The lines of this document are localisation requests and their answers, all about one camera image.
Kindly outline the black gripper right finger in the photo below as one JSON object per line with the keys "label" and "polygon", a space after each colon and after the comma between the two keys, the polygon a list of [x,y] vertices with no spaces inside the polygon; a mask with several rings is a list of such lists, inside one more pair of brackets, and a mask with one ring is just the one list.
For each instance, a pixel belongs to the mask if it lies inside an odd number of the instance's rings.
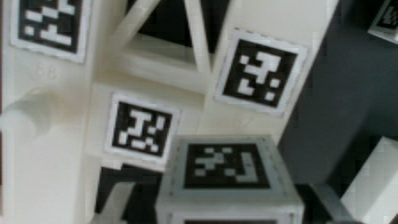
{"label": "black gripper right finger", "polygon": [[364,224],[348,212],[332,187],[327,184],[311,184],[311,190],[325,208],[325,212],[330,215],[325,224]]}

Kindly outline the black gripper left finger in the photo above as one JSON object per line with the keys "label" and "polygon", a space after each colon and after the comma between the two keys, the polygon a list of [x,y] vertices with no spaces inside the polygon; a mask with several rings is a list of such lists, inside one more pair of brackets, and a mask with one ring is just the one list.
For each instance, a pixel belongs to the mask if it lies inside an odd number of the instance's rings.
{"label": "black gripper left finger", "polygon": [[133,182],[120,182],[115,184],[103,211],[94,215],[90,224],[128,224],[128,222],[122,220],[122,214],[128,206],[133,188]]}

